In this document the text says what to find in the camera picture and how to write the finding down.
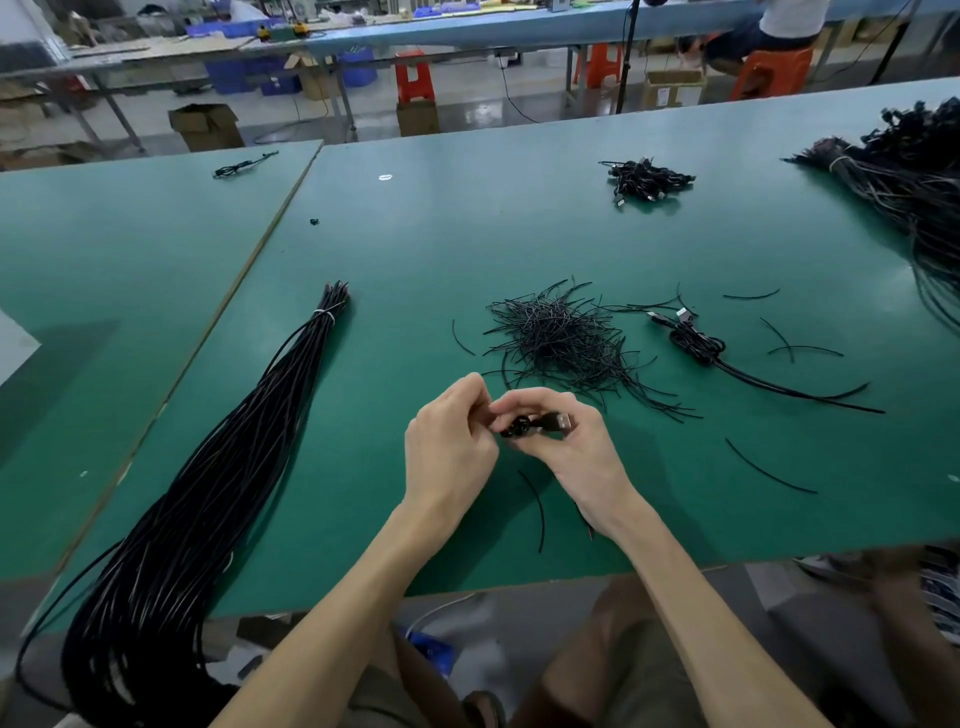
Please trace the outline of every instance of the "left hand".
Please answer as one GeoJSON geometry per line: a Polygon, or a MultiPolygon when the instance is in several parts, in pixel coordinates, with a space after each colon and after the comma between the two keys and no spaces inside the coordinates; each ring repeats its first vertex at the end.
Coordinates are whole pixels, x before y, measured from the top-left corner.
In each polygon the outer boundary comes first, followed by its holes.
{"type": "Polygon", "coordinates": [[[474,373],[420,409],[407,426],[401,508],[443,545],[486,485],[500,450],[485,419],[490,393],[474,373]]]}

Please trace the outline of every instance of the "cable bundle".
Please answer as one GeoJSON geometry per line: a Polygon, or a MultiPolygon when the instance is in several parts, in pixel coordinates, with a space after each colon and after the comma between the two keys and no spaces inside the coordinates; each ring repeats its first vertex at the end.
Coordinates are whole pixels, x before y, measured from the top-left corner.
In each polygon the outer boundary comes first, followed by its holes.
{"type": "Polygon", "coordinates": [[[492,347],[484,354],[503,352],[498,371],[503,376],[504,386],[511,389],[527,377],[538,376],[559,382],[571,392],[598,397],[601,406],[605,406],[603,393],[616,393],[617,387],[622,385],[632,396],[677,422],[683,421],[681,417],[700,419],[691,414],[689,407],[650,396],[654,393],[676,397],[648,387],[636,378],[635,372],[640,367],[626,364],[624,353],[629,352],[622,351],[626,337],[619,328],[610,325],[611,316],[606,309],[594,304],[592,298],[570,300],[574,291],[589,283],[572,285],[563,293],[557,292],[566,282],[566,279],[561,280],[538,294],[488,306],[500,326],[484,333],[505,332],[509,337],[506,343],[492,347]],[[508,369],[510,362],[524,368],[508,369]],[[516,377],[510,380],[508,373],[516,374],[516,377]]]}
{"type": "Polygon", "coordinates": [[[25,683],[23,655],[64,595],[109,556],[63,644],[60,666],[73,710],[96,728],[202,728],[220,713],[236,688],[206,673],[204,619],[234,551],[283,476],[327,337],[347,301],[344,283],[326,286],[318,309],[194,450],[166,494],[35,623],[17,660],[27,692],[70,710],[25,683]]]}
{"type": "Polygon", "coordinates": [[[697,178],[674,172],[666,167],[655,167],[652,159],[646,157],[640,161],[602,161],[610,167],[608,173],[616,180],[613,190],[613,203],[621,207],[627,195],[642,202],[662,200],[670,192],[687,189],[697,178]]]}
{"type": "Polygon", "coordinates": [[[923,155],[910,138],[907,133],[879,135],[872,138],[874,150],[868,152],[831,137],[787,161],[830,172],[906,233],[921,300],[938,319],[960,328],[960,320],[944,303],[960,303],[960,178],[955,171],[907,169],[880,153],[919,163],[923,155]]]}
{"type": "Polygon", "coordinates": [[[863,151],[877,163],[898,164],[918,172],[960,169],[960,100],[947,99],[930,111],[923,101],[913,109],[884,109],[887,128],[860,137],[863,151]]]}
{"type": "Polygon", "coordinates": [[[859,387],[851,389],[849,392],[841,392],[839,395],[829,395],[826,397],[809,395],[805,392],[800,392],[796,389],[784,387],[782,385],[766,381],[765,379],[760,379],[759,377],[749,375],[746,372],[737,369],[733,365],[728,364],[726,361],[720,358],[720,354],[727,349],[726,343],[724,343],[722,339],[718,339],[715,336],[707,336],[705,333],[698,331],[692,323],[693,314],[686,309],[682,309],[680,312],[678,312],[678,320],[668,318],[667,316],[655,313],[653,311],[647,311],[646,313],[650,317],[651,321],[653,321],[655,324],[660,324],[661,326],[670,328],[670,341],[690,354],[690,356],[692,356],[697,363],[702,364],[705,367],[714,366],[742,382],[750,384],[751,386],[759,389],[766,389],[770,392],[776,392],[779,395],[796,397],[800,400],[818,401],[823,404],[833,404],[834,406],[846,407],[848,409],[858,409],[861,412],[873,412],[878,415],[885,414],[881,409],[862,407],[859,404],[847,404],[846,402],[840,401],[862,392],[867,388],[867,385],[870,382],[861,384],[859,387]]]}

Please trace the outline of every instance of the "white cable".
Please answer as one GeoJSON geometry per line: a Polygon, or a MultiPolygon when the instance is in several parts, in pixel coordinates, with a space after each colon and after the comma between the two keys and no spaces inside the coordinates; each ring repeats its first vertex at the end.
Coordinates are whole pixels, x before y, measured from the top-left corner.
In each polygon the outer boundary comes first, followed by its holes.
{"type": "Polygon", "coordinates": [[[437,614],[440,610],[446,609],[447,607],[452,607],[454,604],[459,604],[459,603],[462,602],[462,601],[467,601],[468,599],[472,599],[472,598],[474,598],[475,596],[477,596],[477,595],[479,595],[479,594],[480,594],[479,592],[473,592],[472,594],[468,594],[467,596],[461,596],[460,598],[454,599],[453,601],[448,601],[446,604],[441,604],[439,607],[434,607],[434,608],[431,609],[429,612],[427,612],[425,615],[422,615],[422,616],[420,616],[420,617],[417,617],[416,619],[413,620],[413,622],[410,624],[410,626],[407,627],[407,631],[406,631],[406,634],[403,635],[403,639],[404,639],[404,640],[409,640],[411,633],[414,631],[414,627],[416,627],[418,624],[420,624],[420,623],[421,623],[422,621],[424,621],[425,619],[428,619],[428,618],[430,618],[430,617],[433,617],[433,615],[437,614]]]}

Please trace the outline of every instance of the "green table top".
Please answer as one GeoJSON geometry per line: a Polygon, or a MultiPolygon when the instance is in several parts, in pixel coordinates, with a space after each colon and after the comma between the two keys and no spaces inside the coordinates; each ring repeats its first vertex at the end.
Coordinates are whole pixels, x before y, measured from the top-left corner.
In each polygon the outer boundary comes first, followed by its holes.
{"type": "MultiPolygon", "coordinates": [[[[326,147],[172,397],[124,487],[79,549],[75,572],[122,536],[184,458],[251,389],[276,346],[347,279],[351,310],[324,361],[299,456],[255,545],[234,561],[217,615],[301,609],[346,572],[403,493],[403,432],[472,357],[500,341],[486,306],[575,276],[608,303],[674,295],[728,360],[886,415],[762,392],[705,369],[666,330],[621,315],[626,349],[659,356],[651,386],[705,419],[678,425],[608,397],[611,435],[636,487],[697,562],[761,560],[960,532],[955,446],[960,341],[922,307],[901,237],[824,175],[780,161],[829,134],[869,132],[887,106],[938,103],[956,80],[661,110],[482,132],[326,147]],[[654,157],[696,174],[654,206],[612,205],[601,159],[654,157]],[[381,176],[392,175],[388,180],[381,176]],[[308,219],[319,217],[313,227],[308,219]],[[723,294],[780,292],[763,301],[723,294]],[[794,344],[790,364],[763,316],[794,344]],[[761,467],[820,495],[798,493],[761,467]]],[[[491,391],[503,391],[499,375],[491,391]]],[[[485,491],[411,593],[623,571],[593,543],[539,463],[503,449],[485,491]],[[540,517],[516,471],[540,488],[540,517]]]]}
{"type": "Polygon", "coordinates": [[[0,175],[0,581],[53,570],[121,474],[317,142],[0,175]]]}

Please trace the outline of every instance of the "knee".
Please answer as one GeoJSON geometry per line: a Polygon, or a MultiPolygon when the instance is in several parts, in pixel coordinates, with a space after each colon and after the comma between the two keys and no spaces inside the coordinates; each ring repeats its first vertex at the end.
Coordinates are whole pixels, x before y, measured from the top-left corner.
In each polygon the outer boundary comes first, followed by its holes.
{"type": "Polygon", "coordinates": [[[590,620],[606,646],[612,645],[632,624],[656,617],[653,601],[636,574],[611,579],[590,613],[590,620]]]}

